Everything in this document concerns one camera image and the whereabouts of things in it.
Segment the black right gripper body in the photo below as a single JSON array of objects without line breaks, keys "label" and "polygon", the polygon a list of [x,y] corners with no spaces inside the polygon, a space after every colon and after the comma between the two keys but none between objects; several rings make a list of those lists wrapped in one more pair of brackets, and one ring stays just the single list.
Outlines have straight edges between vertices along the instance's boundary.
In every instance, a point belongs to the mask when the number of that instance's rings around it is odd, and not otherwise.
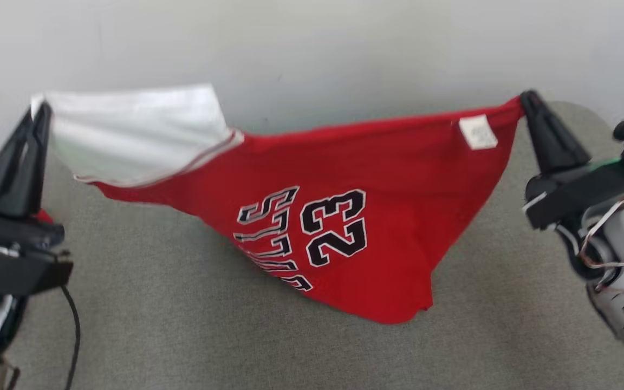
[{"label": "black right gripper body", "polygon": [[532,228],[544,230],[584,210],[624,194],[624,163],[614,162],[595,170],[570,171],[560,176],[539,175],[525,188],[524,213]]}]

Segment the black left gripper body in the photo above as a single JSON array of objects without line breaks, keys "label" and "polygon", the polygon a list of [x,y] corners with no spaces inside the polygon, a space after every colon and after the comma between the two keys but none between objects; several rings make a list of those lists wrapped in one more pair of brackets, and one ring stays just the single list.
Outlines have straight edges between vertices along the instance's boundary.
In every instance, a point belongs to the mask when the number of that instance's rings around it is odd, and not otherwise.
[{"label": "black left gripper body", "polygon": [[73,262],[66,251],[53,251],[65,233],[43,209],[23,219],[0,216],[0,296],[32,296],[67,286]]}]

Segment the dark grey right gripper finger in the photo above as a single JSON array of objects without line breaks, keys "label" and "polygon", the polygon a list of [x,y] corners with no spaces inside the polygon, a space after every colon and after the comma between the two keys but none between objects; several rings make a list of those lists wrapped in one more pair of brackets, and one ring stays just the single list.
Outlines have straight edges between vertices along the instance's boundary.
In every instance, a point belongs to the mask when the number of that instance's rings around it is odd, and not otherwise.
[{"label": "dark grey right gripper finger", "polygon": [[540,170],[574,170],[591,155],[535,90],[528,92],[528,133]]},{"label": "dark grey right gripper finger", "polygon": [[528,133],[542,174],[560,171],[566,166],[566,148],[558,131],[560,121],[544,99],[535,90],[521,94]]}]

